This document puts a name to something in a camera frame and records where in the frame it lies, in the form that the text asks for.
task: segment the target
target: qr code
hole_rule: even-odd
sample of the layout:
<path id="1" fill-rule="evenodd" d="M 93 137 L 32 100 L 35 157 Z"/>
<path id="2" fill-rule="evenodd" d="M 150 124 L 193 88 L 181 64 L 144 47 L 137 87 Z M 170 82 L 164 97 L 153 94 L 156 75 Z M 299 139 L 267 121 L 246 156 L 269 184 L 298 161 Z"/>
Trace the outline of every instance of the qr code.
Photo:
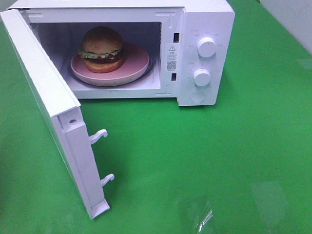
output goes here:
<path id="1" fill-rule="evenodd" d="M 176 61 L 167 62 L 167 70 L 175 70 L 176 69 Z"/>

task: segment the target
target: lettuce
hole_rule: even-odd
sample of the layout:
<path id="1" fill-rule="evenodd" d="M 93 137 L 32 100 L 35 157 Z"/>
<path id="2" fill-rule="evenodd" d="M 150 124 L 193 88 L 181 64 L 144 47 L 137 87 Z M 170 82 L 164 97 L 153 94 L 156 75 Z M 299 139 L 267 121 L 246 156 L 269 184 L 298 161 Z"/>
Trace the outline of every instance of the lettuce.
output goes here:
<path id="1" fill-rule="evenodd" d="M 120 50 L 115 50 L 113 52 L 109 52 L 109 53 L 106 53 L 106 54 L 95 54 L 95 53 L 92 53 L 92 52 L 86 52 L 84 51 L 82 48 L 78 51 L 78 54 L 84 58 L 87 58 L 87 59 L 96 59 L 97 57 L 101 57 L 102 59 L 106 58 L 107 56 L 109 55 L 116 55 L 118 54 L 119 52 L 121 51 Z"/>

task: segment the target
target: timer knob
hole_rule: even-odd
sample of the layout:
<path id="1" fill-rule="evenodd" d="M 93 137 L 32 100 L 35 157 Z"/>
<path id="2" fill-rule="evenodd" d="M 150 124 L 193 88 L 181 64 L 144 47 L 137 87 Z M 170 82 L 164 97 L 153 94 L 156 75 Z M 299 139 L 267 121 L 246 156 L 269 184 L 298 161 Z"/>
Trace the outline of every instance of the timer knob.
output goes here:
<path id="1" fill-rule="evenodd" d="M 207 69 L 198 69 L 194 72 L 194 82 L 197 86 L 205 86 L 210 83 L 211 75 Z"/>
<path id="2" fill-rule="evenodd" d="M 200 56 L 208 58 L 216 52 L 216 42 L 211 37 L 205 37 L 197 43 L 197 50 Z"/>

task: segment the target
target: microwave door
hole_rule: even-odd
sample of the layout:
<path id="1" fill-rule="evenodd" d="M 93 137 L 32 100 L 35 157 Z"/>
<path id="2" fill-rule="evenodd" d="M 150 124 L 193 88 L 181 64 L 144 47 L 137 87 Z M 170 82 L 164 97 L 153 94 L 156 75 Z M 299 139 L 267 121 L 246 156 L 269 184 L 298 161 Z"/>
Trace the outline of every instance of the microwave door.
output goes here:
<path id="1" fill-rule="evenodd" d="M 89 136 L 80 103 L 53 65 L 18 10 L 0 13 L 20 59 L 37 104 L 75 181 L 90 218 L 109 209 L 102 186 L 114 179 L 99 178 L 91 144 L 106 130 Z"/>

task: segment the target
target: control panel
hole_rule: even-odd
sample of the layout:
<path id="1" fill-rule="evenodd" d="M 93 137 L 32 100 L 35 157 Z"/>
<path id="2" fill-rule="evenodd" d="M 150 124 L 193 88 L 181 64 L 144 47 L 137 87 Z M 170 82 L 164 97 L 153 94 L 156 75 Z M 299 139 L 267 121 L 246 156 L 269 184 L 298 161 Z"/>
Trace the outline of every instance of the control panel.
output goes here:
<path id="1" fill-rule="evenodd" d="M 234 12 L 186 14 L 177 99 L 181 106 L 214 105 L 229 45 Z"/>

